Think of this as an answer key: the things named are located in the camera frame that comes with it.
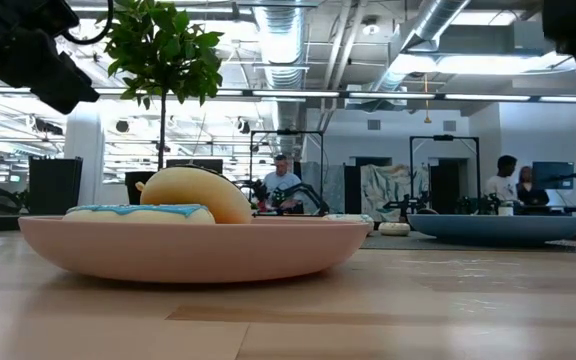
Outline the black computer monitor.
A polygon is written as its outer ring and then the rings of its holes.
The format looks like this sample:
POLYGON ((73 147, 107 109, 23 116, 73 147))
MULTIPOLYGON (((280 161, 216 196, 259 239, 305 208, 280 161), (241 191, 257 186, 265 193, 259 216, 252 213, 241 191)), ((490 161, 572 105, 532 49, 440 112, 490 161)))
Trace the black computer monitor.
POLYGON ((222 159, 172 159, 166 161, 166 167, 199 167, 218 174, 223 173, 222 159))

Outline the blue plate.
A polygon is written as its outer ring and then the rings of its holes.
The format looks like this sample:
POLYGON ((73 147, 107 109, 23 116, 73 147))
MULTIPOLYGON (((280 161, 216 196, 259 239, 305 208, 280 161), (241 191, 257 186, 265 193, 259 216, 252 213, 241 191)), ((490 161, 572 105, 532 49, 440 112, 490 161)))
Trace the blue plate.
POLYGON ((477 246, 540 246, 576 236, 576 217, 410 214, 418 232, 477 246))

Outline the grey woven mat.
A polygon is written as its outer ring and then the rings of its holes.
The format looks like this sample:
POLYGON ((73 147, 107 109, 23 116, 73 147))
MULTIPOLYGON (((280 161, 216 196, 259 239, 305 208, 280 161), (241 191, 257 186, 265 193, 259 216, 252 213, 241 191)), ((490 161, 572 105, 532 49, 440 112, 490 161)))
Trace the grey woven mat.
POLYGON ((377 232, 368 236, 361 249, 365 250, 433 250, 433 251, 510 251, 576 253, 575 240, 556 240, 542 243, 513 243, 504 241, 444 240, 413 232, 408 236, 386 236, 377 232))

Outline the blue wall screen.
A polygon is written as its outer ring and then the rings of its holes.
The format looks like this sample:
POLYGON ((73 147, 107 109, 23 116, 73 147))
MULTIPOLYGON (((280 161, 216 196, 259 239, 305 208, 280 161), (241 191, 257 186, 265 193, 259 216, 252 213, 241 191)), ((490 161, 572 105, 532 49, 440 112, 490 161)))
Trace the blue wall screen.
POLYGON ((533 162, 532 182, 537 189, 571 190, 574 188, 573 162, 533 162))

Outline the patterned cloth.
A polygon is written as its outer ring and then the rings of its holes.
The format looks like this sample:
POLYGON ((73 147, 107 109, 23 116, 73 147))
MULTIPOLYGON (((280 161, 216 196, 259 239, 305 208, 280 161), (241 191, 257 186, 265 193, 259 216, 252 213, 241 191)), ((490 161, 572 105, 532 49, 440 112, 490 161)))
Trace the patterned cloth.
POLYGON ((405 164, 393 166, 365 165, 360 168, 361 176, 361 210, 372 217, 375 222, 398 222, 400 210, 384 209, 388 202, 400 202, 409 195, 411 188, 414 194, 429 189, 429 171, 422 164, 416 166, 413 177, 410 168, 405 164))
POLYGON ((344 167, 341 165, 321 165, 317 162, 300 164, 301 180, 313 187, 316 193, 323 189, 323 198, 328 203, 339 206, 344 202, 344 167))

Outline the white donut with blue splotches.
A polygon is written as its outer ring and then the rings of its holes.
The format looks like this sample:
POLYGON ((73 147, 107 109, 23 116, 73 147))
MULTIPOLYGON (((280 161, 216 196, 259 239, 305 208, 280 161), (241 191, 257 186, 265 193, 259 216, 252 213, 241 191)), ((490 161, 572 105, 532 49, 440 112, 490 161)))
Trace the white donut with blue splotches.
POLYGON ((369 236, 374 231, 374 220, 367 214, 327 214, 323 220, 360 223, 365 227, 366 235, 369 236))

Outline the yellow hanging pendant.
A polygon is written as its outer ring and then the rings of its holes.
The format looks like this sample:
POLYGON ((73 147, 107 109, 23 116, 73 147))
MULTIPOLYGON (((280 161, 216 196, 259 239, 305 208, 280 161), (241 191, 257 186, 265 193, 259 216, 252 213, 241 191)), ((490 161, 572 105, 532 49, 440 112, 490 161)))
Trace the yellow hanging pendant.
MULTIPOLYGON (((424 81, 424 93, 429 93, 429 84, 428 84, 428 74, 424 74, 423 76, 423 81, 424 81)), ((429 98, 427 98, 425 100, 425 119, 424 119, 424 123, 426 124, 430 124, 432 123, 432 120, 430 118, 430 114, 429 114, 429 105, 430 105, 430 100, 429 98)))

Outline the black cabinet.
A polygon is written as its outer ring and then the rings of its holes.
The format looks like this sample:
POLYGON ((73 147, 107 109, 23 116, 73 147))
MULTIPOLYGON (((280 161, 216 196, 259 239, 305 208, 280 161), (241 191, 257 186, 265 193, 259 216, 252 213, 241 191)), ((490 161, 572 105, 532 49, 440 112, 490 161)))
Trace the black cabinet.
POLYGON ((31 158, 29 161, 29 212, 65 215, 78 204, 83 159, 31 158))

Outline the pink plate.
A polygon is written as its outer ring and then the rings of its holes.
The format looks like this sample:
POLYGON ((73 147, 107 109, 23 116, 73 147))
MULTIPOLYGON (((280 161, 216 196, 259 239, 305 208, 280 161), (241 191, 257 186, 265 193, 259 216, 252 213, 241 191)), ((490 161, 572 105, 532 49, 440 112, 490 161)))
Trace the pink plate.
POLYGON ((22 217, 42 258, 81 275, 154 283, 234 283, 320 272, 350 258, 362 223, 262 217, 250 224, 74 222, 22 217))

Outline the black gantry frame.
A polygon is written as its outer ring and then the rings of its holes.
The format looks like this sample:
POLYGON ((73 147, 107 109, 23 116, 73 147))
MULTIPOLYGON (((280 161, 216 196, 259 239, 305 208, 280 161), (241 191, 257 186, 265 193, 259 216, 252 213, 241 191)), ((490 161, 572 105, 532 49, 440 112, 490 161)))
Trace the black gantry frame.
MULTIPOLYGON (((299 130, 291 130, 289 128, 280 129, 280 130, 252 130, 250 133, 249 139, 249 158, 253 159, 253 155, 256 152, 256 147, 261 144, 266 146, 264 141, 255 141, 254 137, 257 134, 263 135, 277 135, 277 136, 290 136, 290 137, 297 137, 297 136, 305 136, 305 135, 317 135, 320 140, 320 160, 324 161, 324 149, 323 149, 323 140, 324 140, 324 133, 322 131, 299 131, 299 130)), ((252 180, 252 164, 249 164, 249 180, 248 180, 248 187, 256 191, 256 197, 259 200, 259 209, 262 209, 265 206, 265 201, 268 197, 265 187, 262 185, 257 186, 256 183, 252 180)), ((279 200, 282 198, 286 198, 289 196, 293 196, 297 193, 304 194, 310 201, 317 207, 317 211, 314 213, 314 216, 324 216, 329 211, 329 206, 323 199, 323 189, 320 189, 319 193, 315 193, 313 187, 309 184, 301 182, 298 185, 292 186, 286 190, 276 190, 273 193, 273 203, 278 205, 279 200)))
POLYGON ((411 200, 414 197, 415 194, 415 190, 414 190, 414 165, 415 165, 415 160, 414 160, 414 156, 416 153, 416 149, 414 147, 414 142, 419 139, 422 140, 425 144, 426 141, 433 141, 433 142, 453 142, 453 141, 459 141, 462 145, 466 146, 467 148, 469 148, 471 150, 471 152, 475 155, 475 169, 476 169, 476 209, 477 211, 480 210, 480 202, 482 199, 482 184, 481 184, 481 157, 480 157, 480 140, 479 137, 475 137, 475 136, 454 136, 454 135, 450 135, 450 134, 440 134, 440 135, 416 135, 416 136, 410 136, 409 140, 408 140, 408 151, 409 151, 409 174, 410 174, 410 178, 411 178, 411 185, 410 185, 410 197, 411 200), (467 141, 471 141, 474 143, 473 147, 470 147, 469 144, 467 144, 467 141))

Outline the blue iced donut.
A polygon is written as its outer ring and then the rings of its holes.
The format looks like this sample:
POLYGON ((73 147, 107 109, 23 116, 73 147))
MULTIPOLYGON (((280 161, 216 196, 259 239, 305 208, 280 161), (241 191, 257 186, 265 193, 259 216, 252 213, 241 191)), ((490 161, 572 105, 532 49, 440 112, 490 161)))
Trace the blue iced donut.
POLYGON ((207 207, 184 205, 86 205, 71 208, 64 221, 152 223, 152 224, 215 224, 207 207))

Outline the silver ceiling duct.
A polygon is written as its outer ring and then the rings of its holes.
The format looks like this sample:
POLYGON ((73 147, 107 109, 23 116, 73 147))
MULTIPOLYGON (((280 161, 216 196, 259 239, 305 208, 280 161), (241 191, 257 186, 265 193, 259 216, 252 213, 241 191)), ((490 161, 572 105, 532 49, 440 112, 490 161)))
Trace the silver ceiling duct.
MULTIPOLYGON (((305 10, 296 6, 260 6, 253 9, 259 27, 259 47, 264 63, 267 87, 271 90, 301 90, 304 87, 304 72, 297 68, 303 65, 305 10)), ((305 115, 304 103, 280 99, 273 108, 273 123, 276 130, 296 130, 305 115)), ((297 135, 277 135, 278 153, 295 155, 301 147, 297 135)))
POLYGON ((409 50, 436 52, 440 37, 471 0, 423 0, 417 16, 399 24, 391 37, 388 54, 391 61, 372 83, 373 92, 393 92, 405 77, 415 72, 417 58, 409 50))

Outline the chocolate iced donut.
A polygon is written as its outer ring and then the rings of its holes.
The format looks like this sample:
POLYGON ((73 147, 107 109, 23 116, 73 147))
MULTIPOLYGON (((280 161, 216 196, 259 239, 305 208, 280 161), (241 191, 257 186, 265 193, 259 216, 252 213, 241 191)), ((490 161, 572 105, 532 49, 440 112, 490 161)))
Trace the chocolate iced donut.
POLYGON ((165 168, 143 185, 141 205, 199 204, 208 208, 218 224, 250 224, 247 197, 230 180, 200 167, 165 168))

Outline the person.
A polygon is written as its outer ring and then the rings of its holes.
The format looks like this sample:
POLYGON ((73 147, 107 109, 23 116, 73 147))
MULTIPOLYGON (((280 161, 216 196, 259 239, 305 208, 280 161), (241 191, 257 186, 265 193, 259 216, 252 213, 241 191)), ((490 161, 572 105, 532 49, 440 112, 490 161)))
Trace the person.
POLYGON ((497 160, 497 173, 490 177, 484 187, 485 195, 495 195, 501 201, 517 201, 516 184, 512 180, 517 159, 503 155, 497 160))
POLYGON ((279 154, 274 158, 275 170, 267 174, 263 180, 263 184, 267 190, 267 199, 265 205, 269 209, 281 209, 282 211, 292 211, 300 203, 300 198, 297 195, 286 197, 278 205, 273 203, 273 193, 276 190, 286 190, 292 186, 301 183, 301 179, 290 172, 288 169, 287 157, 279 154))
POLYGON ((549 196, 543 189, 537 189, 532 182, 532 168, 523 166, 519 171, 516 185, 518 200, 527 206, 545 206, 549 203, 549 196))

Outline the green leafy plant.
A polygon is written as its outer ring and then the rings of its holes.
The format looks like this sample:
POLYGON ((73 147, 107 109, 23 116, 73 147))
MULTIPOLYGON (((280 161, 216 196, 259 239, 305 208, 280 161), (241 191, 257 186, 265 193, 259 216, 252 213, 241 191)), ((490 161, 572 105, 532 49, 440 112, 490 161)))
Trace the green leafy plant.
POLYGON ((216 55, 220 32, 193 24, 185 10, 157 0, 110 0, 109 32, 104 52, 112 62, 107 74, 121 72, 127 89, 121 97, 149 108, 160 101, 158 167, 164 167, 166 102, 204 103, 222 86, 221 60, 216 55))

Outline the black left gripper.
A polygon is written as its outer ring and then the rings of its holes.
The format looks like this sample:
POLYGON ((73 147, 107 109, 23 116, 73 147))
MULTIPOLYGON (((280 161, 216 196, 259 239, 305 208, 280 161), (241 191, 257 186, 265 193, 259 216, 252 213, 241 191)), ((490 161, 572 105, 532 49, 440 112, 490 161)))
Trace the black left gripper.
POLYGON ((0 80, 62 114, 96 102, 92 80, 54 42, 78 24, 66 0, 0 0, 0 80))

